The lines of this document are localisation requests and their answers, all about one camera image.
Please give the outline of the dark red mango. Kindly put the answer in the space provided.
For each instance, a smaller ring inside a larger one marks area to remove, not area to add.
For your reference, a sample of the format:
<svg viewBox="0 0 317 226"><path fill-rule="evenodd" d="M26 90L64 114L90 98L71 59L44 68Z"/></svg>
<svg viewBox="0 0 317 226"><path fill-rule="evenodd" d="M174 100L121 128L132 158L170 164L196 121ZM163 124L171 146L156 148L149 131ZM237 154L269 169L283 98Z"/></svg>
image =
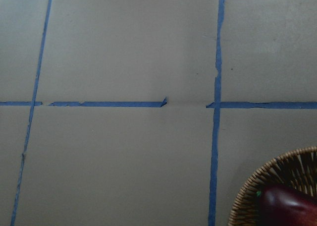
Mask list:
<svg viewBox="0 0 317 226"><path fill-rule="evenodd" d="M257 191L260 226L315 226L317 199L291 187L272 184Z"/></svg>

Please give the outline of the brown wicker basket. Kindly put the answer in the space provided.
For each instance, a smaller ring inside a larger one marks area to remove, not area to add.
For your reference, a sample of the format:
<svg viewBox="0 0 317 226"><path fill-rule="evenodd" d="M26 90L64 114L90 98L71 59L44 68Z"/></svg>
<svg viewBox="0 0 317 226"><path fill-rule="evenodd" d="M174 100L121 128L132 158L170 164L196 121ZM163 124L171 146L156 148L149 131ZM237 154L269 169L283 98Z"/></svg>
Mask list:
<svg viewBox="0 0 317 226"><path fill-rule="evenodd" d="M270 184L283 184L316 198L316 146L286 152L256 169L238 191L227 224L258 226L257 192Z"/></svg>

